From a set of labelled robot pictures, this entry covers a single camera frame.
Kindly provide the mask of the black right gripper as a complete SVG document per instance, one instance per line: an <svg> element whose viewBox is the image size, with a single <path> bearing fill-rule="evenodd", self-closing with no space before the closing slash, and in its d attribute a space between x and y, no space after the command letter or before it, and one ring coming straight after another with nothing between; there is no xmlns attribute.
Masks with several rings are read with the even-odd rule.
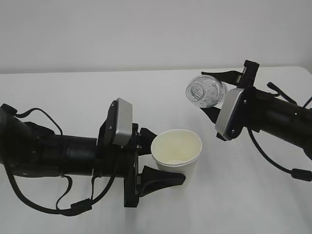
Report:
<svg viewBox="0 0 312 234"><path fill-rule="evenodd" d="M245 60L243 72L238 71L226 71L219 73L201 72L202 75L212 76L215 79L236 85L237 88L245 89L254 85L255 77L260 64L254 61ZM220 113L220 109L216 107L202 108L202 111L210 119L213 124L216 124L217 118Z"/></svg>

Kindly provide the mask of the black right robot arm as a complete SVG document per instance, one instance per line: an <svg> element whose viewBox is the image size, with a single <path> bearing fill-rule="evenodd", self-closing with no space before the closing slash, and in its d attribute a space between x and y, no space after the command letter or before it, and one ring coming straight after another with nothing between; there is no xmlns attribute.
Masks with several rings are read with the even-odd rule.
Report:
<svg viewBox="0 0 312 234"><path fill-rule="evenodd" d="M301 107L276 85L267 86L274 93L254 87L259 64L246 60L243 72L206 73L218 81L231 84L222 107L204 108L203 112L215 124L217 138L229 141L237 138L243 128L264 131L301 149L312 156L312 111Z"/></svg>

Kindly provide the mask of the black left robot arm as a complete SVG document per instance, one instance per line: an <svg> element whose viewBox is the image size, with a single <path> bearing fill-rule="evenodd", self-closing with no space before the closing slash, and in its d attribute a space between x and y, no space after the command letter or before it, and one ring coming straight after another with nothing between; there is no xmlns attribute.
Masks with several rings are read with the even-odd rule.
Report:
<svg viewBox="0 0 312 234"><path fill-rule="evenodd" d="M114 100L98 137L66 136L25 122L30 111L18 113L7 104L0 108L0 162L5 167L11 187L27 206L47 214L75 216L92 209L111 188L115 178L124 180L124 206L136 207L139 199L157 190L182 185L181 173L160 171L144 166L138 158L151 153L155 134L133 123L133 107L125 100ZM97 196L73 203L68 209L42 207L27 199L16 177L64 177L72 185L72 176L108 177Z"/></svg>

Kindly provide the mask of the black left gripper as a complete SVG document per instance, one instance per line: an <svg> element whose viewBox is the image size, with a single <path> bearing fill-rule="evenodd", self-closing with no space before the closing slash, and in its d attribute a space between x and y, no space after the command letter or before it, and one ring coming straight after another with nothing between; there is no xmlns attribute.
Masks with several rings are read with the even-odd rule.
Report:
<svg viewBox="0 0 312 234"><path fill-rule="evenodd" d="M124 207L138 206L139 195L137 186L138 155L151 154L151 145L157 137L147 128L141 128L138 135L138 124L132 124L132 135L126 146L112 143L113 128L105 123L99 130L95 158L95 175L98 177L123 178ZM146 196L168 187L180 186L185 181L185 175L156 170L144 166L140 174L140 196Z"/></svg>

